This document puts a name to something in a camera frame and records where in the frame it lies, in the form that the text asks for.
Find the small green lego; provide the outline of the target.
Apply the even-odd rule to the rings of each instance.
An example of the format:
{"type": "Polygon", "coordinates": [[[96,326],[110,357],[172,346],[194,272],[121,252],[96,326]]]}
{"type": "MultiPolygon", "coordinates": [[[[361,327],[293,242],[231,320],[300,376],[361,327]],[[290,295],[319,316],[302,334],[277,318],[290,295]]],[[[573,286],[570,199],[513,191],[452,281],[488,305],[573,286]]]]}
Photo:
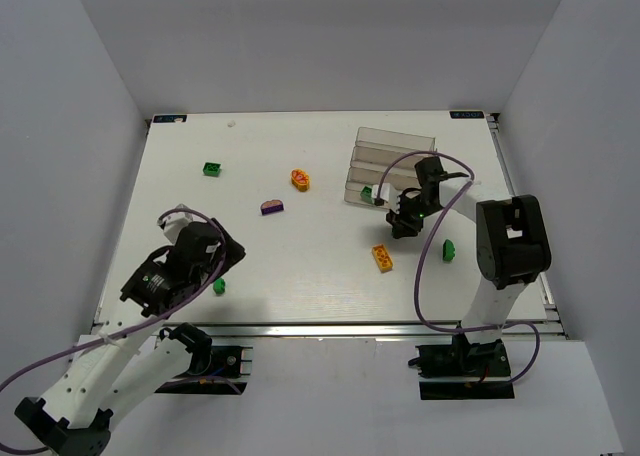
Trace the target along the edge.
{"type": "Polygon", "coordinates": [[[214,281],[212,285],[213,291],[216,295],[223,295],[226,291],[226,282],[223,278],[219,278],[214,281]]]}

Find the green square lego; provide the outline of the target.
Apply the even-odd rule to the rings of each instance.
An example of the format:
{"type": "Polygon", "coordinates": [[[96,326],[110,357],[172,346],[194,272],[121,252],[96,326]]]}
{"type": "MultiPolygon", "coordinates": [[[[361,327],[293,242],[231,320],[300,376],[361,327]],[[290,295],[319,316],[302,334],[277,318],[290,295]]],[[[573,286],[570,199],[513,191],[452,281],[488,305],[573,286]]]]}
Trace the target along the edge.
{"type": "Polygon", "coordinates": [[[372,188],[370,186],[364,186],[360,192],[360,197],[363,202],[369,205],[374,204],[372,188]]]}

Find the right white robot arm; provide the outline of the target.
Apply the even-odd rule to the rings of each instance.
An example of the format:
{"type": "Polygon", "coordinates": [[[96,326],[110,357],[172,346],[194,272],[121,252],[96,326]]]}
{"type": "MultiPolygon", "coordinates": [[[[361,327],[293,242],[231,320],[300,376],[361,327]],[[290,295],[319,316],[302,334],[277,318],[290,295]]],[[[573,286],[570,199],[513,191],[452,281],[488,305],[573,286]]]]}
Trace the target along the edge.
{"type": "Polygon", "coordinates": [[[508,317],[524,290],[546,272],[551,249],[538,199],[532,195],[492,193],[461,160],[436,151],[416,152],[418,185],[399,192],[381,179],[372,189],[373,202],[387,206],[387,222],[395,239],[415,237],[426,217],[435,215],[419,256],[413,285],[414,310],[426,327],[451,335],[449,359],[459,365],[496,352],[508,317]],[[444,169],[443,161],[459,166],[444,169]],[[475,225],[475,255],[481,280],[471,306],[454,328],[429,321],[420,306],[423,268],[435,235],[450,211],[475,225]]]}

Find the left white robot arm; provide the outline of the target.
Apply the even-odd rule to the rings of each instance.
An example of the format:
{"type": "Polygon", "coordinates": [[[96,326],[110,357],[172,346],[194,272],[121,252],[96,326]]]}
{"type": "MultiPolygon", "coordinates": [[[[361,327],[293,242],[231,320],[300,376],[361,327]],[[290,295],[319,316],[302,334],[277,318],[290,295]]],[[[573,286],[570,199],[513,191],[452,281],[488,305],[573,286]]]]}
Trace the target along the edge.
{"type": "Polygon", "coordinates": [[[119,422],[171,379],[197,380],[211,363],[212,339],[190,323],[169,330],[147,356],[140,349],[177,311],[246,255],[223,226],[190,209],[158,220],[168,241],[123,285],[118,304],[92,340],[58,353],[73,356],[63,376],[15,416],[52,455],[100,455],[119,422]]]}

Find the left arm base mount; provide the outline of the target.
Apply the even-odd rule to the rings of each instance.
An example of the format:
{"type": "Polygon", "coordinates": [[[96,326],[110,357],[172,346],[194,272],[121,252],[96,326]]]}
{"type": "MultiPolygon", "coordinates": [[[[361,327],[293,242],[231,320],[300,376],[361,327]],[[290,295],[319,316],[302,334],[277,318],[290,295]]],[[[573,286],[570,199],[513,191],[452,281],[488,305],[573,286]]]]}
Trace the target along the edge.
{"type": "Polygon", "coordinates": [[[240,396],[252,372],[253,353],[251,346],[213,345],[207,357],[192,363],[156,393],[240,396]]]}

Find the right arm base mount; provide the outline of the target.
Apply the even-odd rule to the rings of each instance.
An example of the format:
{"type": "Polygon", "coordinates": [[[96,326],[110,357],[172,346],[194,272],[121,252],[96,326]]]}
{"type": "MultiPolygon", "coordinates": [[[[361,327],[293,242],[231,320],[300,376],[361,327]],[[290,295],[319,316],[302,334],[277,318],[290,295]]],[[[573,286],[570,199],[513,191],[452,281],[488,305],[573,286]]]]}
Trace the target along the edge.
{"type": "Polygon", "coordinates": [[[454,335],[448,344],[417,346],[408,361],[419,374],[422,401],[510,400],[511,367],[501,339],[471,344],[454,335]]]}

